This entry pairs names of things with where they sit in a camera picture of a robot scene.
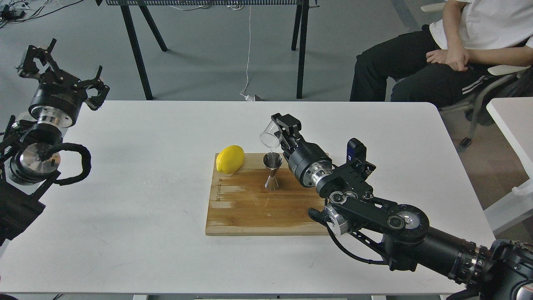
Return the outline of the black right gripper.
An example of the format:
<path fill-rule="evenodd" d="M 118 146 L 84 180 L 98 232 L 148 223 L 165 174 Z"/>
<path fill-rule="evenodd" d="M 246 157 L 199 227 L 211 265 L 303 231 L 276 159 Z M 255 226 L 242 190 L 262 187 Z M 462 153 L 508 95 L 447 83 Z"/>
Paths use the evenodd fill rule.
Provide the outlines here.
<path fill-rule="evenodd" d="M 317 145 L 307 142 L 299 133 L 301 122 L 291 114 L 276 113 L 271 116 L 272 131 L 283 151 L 290 171 L 299 183 L 314 187 L 326 175 L 332 173 L 331 158 Z"/>

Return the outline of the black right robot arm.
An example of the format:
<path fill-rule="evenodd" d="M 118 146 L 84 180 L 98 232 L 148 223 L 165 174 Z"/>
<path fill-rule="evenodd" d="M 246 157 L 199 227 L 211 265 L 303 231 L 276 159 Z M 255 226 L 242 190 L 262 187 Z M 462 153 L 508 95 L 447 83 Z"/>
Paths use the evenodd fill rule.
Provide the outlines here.
<path fill-rule="evenodd" d="M 327 228 L 345 254 L 392 271 L 422 265 L 464 284 L 450 300 L 531 300 L 531 244 L 498 239 L 488 249 L 432 228 L 418 207 L 373 195 L 366 180 L 375 165 L 366 160 L 367 148 L 358 139 L 348 141 L 346 162 L 336 166 L 317 144 L 304 139 L 297 118 L 277 113 L 271 123 L 295 178 L 325 199 L 322 210 L 308 209 L 309 217 Z"/>

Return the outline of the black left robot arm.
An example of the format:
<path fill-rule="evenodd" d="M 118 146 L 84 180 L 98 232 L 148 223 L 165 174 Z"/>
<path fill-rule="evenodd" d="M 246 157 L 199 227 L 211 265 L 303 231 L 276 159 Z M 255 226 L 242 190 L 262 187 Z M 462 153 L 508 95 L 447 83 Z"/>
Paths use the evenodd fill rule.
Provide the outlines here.
<path fill-rule="evenodd" d="M 81 80 L 60 69 L 51 56 L 56 40 L 48 48 L 28 46 L 17 67 L 22 78 L 38 80 L 38 88 L 29 106 L 32 121 L 10 121 L 2 133 L 0 235 L 1 242 L 23 233 L 42 213 L 40 198 L 53 184 L 70 185 L 84 180 L 91 171 L 91 154 L 79 144 L 65 143 L 61 129 L 72 127 L 82 104 L 96 111 L 109 92 L 98 68 L 95 78 Z M 70 178 L 60 178 L 60 151 L 80 154 L 82 171 Z"/>

